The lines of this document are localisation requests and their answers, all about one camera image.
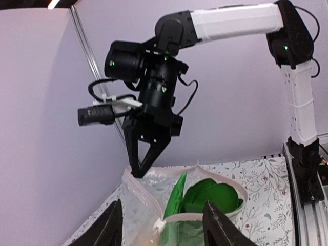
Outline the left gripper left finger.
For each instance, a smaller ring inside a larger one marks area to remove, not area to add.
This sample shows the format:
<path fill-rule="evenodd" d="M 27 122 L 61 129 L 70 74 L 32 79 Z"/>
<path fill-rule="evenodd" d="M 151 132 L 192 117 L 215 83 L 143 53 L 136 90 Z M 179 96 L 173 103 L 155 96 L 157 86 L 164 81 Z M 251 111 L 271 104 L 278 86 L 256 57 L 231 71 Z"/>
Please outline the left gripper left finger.
<path fill-rule="evenodd" d="M 121 246 L 123 214 L 121 200 L 112 202 L 98 219 L 69 246 Z"/>

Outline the clear zip top bag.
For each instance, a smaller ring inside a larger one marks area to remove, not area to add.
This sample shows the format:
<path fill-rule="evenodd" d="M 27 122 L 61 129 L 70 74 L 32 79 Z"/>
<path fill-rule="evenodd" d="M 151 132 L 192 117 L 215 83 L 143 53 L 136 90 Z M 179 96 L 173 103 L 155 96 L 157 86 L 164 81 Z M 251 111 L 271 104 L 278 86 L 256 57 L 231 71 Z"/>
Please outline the clear zip top bag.
<path fill-rule="evenodd" d="M 203 245 L 207 201 L 234 221 L 248 199 L 245 188 L 203 166 L 151 168 L 135 178 L 122 175 L 126 245 Z"/>

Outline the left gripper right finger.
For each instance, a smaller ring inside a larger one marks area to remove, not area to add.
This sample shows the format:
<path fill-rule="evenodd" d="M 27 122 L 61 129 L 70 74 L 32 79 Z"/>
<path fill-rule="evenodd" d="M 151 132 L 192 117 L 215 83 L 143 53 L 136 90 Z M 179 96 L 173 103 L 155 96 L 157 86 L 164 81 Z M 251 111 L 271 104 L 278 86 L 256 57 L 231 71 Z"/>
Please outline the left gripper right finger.
<path fill-rule="evenodd" d="M 244 236 L 212 201 L 207 201 L 203 209 L 204 244 L 207 246 L 255 246 Z"/>

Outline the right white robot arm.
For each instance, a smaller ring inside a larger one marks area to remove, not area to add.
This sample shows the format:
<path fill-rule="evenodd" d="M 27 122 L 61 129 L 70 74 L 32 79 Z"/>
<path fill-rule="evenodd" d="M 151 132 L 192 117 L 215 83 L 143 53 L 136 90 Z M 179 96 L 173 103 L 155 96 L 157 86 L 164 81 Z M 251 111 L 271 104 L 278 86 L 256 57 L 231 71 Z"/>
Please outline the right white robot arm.
<path fill-rule="evenodd" d="M 261 35 L 254 47 L 214 47 L 219 58 L 200 61 L 209 79 L 206 111 L 196 112 L 199 122 L 221 143 L 221 150 L 236 153 L 254 138 L 254 127 L 240 119 L 237 110 L 244 102 L 237 93 L 248 94 L 249 82 L 265 86 L 269 78 L 257 79 L 263 61 L 271 59 L 281 72 L 288 90 L 291 117 L 289 152 L 295 162 L 292 171 L 301 204 L 323 200 L 317 168 L 320 163 L 311 63 L 314 38 L 298 7 L 290 1 L 258 5 L 235 5 L 213 9 L 186 10 L 165 15 L 155 25 L 155 35 L 143 43 L 114 41 L 105 60 L 105 76 L 121 80 L 139 93 L 122 114 L 129 163 L 135 177 L 143 177 L 173 137 L 180 135 L 181 113 L 174 113 L 176 83 L 188 70 L 178 61 L 180 50 L 218 40 Z"/>

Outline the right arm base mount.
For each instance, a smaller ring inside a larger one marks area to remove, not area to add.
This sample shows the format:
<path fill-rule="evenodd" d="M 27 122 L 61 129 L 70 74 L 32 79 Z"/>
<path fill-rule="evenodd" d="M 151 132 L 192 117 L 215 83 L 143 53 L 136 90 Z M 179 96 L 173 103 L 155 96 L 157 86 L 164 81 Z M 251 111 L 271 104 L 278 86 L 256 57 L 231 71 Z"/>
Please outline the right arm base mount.
<path fill-rule="evenodd" d="M 319 139 L 305 146 L 289 137 L 288 149 L 293 158 L 292 167 L 300 203 L 305 205 L 323 201 L 324 193 L 318 178 L 318 168 L 323 161 L 319 155 Z"/>

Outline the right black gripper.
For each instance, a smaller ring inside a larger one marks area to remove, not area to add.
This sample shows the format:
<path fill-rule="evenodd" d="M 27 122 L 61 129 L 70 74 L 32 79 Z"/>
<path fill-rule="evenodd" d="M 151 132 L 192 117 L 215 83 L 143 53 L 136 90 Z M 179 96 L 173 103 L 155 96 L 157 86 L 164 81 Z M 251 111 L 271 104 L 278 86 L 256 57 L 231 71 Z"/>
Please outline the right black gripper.
<path fill-rule="evenodd" d="M 140 78 L 141 106 L 124 120 L 123 129 L 131 173 L 142 178 L 170 143 L 180 135 L 183 117 L 175 114 L 174 92 L 188 65 L 172 57 L 153 56 Z"/>

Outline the green bok choy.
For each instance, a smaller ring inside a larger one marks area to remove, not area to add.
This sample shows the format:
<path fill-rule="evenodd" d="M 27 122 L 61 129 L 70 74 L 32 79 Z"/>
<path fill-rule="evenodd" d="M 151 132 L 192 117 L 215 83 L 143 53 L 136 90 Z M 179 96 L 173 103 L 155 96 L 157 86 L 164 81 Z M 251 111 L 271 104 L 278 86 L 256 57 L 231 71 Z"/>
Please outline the green bok choy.
<path fill-rule="evenodd" d="M 235 212 L 244 200 L 239 198 L 237 190 L 227 183 L 217 183 L 205 178 L 184 192 L 187 173 L 184 172 L 169 197 L 164 211 L 164 219 L 181 213 L 202 213 L 207 201 L 214 202 L 224 213 Z"/>

